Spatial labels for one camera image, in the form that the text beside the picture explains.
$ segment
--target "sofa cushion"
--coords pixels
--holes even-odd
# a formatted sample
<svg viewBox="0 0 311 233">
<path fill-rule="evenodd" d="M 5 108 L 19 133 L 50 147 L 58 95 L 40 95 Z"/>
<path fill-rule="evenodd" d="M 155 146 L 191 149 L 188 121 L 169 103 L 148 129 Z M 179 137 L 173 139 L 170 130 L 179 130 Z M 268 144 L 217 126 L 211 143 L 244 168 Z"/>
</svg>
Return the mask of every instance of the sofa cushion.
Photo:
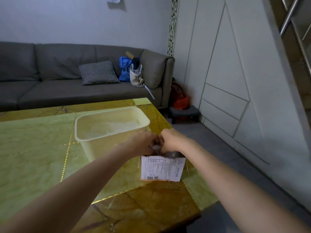
<svg viewBox="0 0 311 233">
<path fill-rule="evenodd" d="M 140 64 L 144 69 L 142 78 L 145 85 L 151 89 L 156 89 L 162 80 L 165 63 L 171 56 L 162 55 L 150 50 L 144 50 L 140 58 Z"/>
<path fill-rule="evenodd" d="M 111 61 L 79 65 L 82 85 L 120 83 Z"/>
<path fill-rule="evenodd" d="M 36 44 L 41 79 L 80 79 L 78 65 L 96 62 L 94 45 Z"/>
<path fill-rule="evenodd" d="M 0 82 L 0 112 L 17 110 L 18 99 L 39 81 Z"/>
<path fill-rule="evenodd" d="M 39 81 L 35 45 L 0 42 L 0 81 Z"/>
<path fill-rule="evenodd" d="M 82 86 L 82 79 L 49 80 L 25 93 L 18 101 L 18 107 L 35 109 L 142 97 L 148 97 L 155 106 L 160 106 L 162 88 L 151 91 L 155 100 L 145 88 L 133 86 L 130 82 Z"/>
<path fill-rule="evenodd" d="M 144 49 L 133 48 L 127 46 L 105 46 L 105 45 L 95 45 L 96 49 L 96 61 L 102 62 L 111 60 L 117 77 L 121 75 L 121 67 L 119 66 L 119 58 L 121 56 L 128 57 L 125 53 L 129 51 L 135 57 L 141 57 Z"/>
</svg>

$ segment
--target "hand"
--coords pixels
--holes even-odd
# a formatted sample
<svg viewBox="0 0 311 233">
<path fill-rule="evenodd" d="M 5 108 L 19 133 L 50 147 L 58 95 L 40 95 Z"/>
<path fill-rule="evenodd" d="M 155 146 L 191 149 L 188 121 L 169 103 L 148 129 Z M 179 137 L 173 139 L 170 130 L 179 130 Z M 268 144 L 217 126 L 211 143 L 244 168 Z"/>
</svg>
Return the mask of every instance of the hand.
<svg viewBox="0 0 311 233">
<path fill-rule="evenodd" d="M 182 153 L 183 147 L 189 140 L 189 138 L 175 129 L 163 129 L 160 135 L 160 143 L 162 146 L 161 153 L 167 151 L 179 151 Z"/>
<path fill-rule="evenodd" d="M 131 159 L 137 156 L 151 155 L 154 151 L 149 146 L 152 146 L 155 142 L 160 142 L 157 134 L 141 130 L 119 144 L 117 149 L 121 149 Z"/>
</svg>

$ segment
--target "left hand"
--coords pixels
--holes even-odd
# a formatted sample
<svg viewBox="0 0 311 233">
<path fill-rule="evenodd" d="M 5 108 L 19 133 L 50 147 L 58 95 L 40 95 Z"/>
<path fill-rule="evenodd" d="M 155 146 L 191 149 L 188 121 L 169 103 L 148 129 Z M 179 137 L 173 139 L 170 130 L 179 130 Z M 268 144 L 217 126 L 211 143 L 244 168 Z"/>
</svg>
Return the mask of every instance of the left hand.
<svg viewBox="0 0 311 233">
<path fill-rule="evenodd" d="M 119 149 L 122 149 L 126 156 L 131 159 L 142 155 L 151 155 L 153 150 L 149 147 L 154 143 L 159 143 L 159 136 L 150 131 L 141 130 L 134 133 L 125 142 L 118 145 Z"/>
</svg>

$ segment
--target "forearm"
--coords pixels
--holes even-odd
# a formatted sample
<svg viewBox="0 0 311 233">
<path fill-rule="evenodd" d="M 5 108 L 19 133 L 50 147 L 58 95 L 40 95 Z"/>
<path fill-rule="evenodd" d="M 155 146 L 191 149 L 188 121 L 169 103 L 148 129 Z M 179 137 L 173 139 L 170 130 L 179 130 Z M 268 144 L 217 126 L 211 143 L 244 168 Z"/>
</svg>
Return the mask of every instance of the forearm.
<svg viewBox="0 0 311 233">
<path fill-rule="evenodd" d="M 127 161 L 124 152 L 115 147 L 75 172 L 15 214 L 1 232 L 69 232 Z"/>
<path fill-rule="evenodd" d="M 310 232 L 266 192 L 220 162 L 195 141 L 186 142 L 183 153 L 243 232 Z"/>
</svg>

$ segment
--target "gray sofa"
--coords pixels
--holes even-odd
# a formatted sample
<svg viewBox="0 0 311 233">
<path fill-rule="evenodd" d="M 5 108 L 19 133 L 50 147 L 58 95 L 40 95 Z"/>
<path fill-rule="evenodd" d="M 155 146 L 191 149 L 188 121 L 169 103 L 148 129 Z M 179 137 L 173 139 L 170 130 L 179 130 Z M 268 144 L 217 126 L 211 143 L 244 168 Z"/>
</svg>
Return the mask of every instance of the gray sofa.
<svg viewBox="0 0 311 233">
<path fill-rule="evenodd" d="M 78 65 L 111 60 L 119 77 L 119 57 L 126 51 L 140 57 L 155 100 L 130 82 L 82 86 Z M 142 97 L 165 108 L 174 62 L 166 55 L 124 46 L 0 42 L 0 112 Z"/>
</svg>

